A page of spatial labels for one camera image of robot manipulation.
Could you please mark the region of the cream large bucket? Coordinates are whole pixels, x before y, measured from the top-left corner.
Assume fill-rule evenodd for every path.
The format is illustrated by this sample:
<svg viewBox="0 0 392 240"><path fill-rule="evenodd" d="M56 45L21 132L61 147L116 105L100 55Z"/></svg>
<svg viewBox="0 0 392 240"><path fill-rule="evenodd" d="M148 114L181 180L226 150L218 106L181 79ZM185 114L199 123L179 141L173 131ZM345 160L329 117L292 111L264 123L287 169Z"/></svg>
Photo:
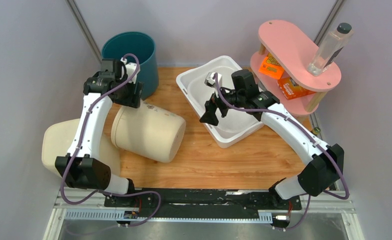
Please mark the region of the cream large bucket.
<svg viewBox="0 0 392 240"><path fill-rule="evenodd" d="M183 117L141 101L139 108L120 107L111 128L112 143L126 151L169 163L183 140Z"/></svg>

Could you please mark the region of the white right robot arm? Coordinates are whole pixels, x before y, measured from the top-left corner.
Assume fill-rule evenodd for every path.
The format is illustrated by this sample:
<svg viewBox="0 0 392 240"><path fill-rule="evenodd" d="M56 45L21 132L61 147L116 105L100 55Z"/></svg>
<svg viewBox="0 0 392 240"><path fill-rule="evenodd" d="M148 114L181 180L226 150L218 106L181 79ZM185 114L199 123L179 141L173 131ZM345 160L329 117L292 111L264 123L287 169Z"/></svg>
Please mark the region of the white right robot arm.
<svg viewBox="0 0 392 240"><path fill-rule="evenodd" d="M276 182L269 191L270 204L283 208L289 199L299 195L318 196L336 181L342 180L344 150L338 145L329 145L299 123L270 91L262 91L254 75L247 69L231 75L233 89L222 86L222 76L210 72L205 85L214 88L214 93L205 103L201 123L217 126L229 109L241 111L275 131L299 156L304 169L293 177Z"/></svg>

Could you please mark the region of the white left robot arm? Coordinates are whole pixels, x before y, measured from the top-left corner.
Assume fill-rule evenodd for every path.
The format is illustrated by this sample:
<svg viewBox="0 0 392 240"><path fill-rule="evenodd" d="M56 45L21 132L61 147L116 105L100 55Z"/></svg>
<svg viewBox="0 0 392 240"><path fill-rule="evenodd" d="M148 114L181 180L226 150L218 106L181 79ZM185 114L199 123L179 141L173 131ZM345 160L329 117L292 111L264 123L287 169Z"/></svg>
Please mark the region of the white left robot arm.
<svg viewBox="0 0 392 240"><path fill-rule="evenodd" d="M83 86L83 109L76 134L64 156L58 156L55 167L62 175L61 189L91 189L117 195L124 207L136 202L133 185L127 178L113 172L113 166L103 163L100 147L103 127L112 104L132 108L140 106L143 83L137 82L139 62L105 58L101 69L88 78Z"/></svg>

